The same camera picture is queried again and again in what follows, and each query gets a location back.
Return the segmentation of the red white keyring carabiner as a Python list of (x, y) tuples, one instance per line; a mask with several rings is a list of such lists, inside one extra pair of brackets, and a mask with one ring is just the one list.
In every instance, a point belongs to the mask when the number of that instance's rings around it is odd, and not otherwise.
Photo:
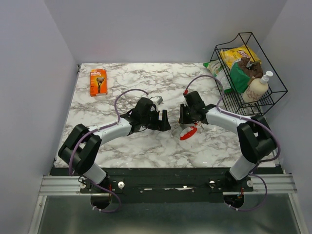
[(196, 124), (184, 124), (180, 126), (180, 129), (178, 130), (177, 137), (179, 140), (187, 140), (191, 138), (196, 132), (198, 128)]

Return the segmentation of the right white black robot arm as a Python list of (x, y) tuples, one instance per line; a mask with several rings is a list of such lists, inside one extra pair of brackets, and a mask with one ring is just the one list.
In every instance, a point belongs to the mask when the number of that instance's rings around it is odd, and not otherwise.
[(197, 91), (183, 94), (186, 104), (180, 105), (180, 124), (207, 124), (221, 127), (237, 134), (242, 155), (226, 173), (225, 187), (235, 191), (242, 185), (262, 158), (279, 147), (265, 118), (236, 115), (214, 104), (206, 105)]

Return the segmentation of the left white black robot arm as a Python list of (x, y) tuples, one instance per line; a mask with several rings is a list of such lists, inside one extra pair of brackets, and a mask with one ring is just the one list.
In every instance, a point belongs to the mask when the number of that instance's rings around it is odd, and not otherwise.
[(120, 116), (118, 123), (90, 128), (76, 125), (58, 151), (58, 156), (72, 168), (69, 174), (75, 172), (84, 176), (92, 181), (96, 192), (104, 192), (108, 187), (108, 174), (95, 163), (100, 146), (137, 133), (141, 128), (160, 132), (170, 130), (167, 110), (158, 110), (162, 102), (161, 96), (142, 97), (135, 108)]

